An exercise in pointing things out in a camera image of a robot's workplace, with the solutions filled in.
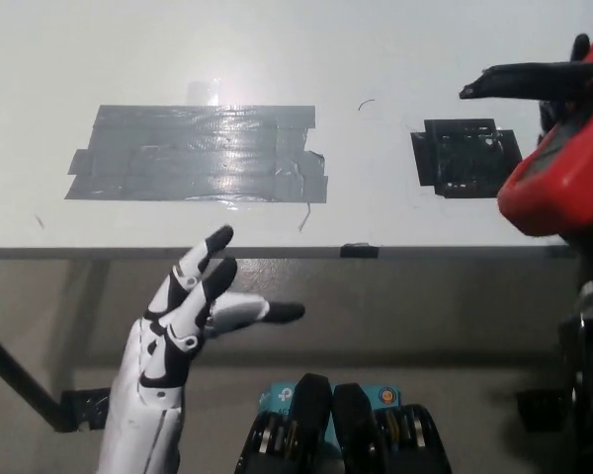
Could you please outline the white and black left hand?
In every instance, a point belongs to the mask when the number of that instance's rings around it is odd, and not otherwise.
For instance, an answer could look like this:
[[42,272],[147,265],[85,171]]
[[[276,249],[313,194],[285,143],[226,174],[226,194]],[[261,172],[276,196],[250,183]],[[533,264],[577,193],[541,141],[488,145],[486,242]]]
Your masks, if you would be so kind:
[[305,308],[230,287],[238,266],[210,259],[234,235],[218,228],[186,253],[131,326],[117,376],[97,470],[100,473],[175,473],[185,422],[185,387],[205,343],[249,326],[290,324]]

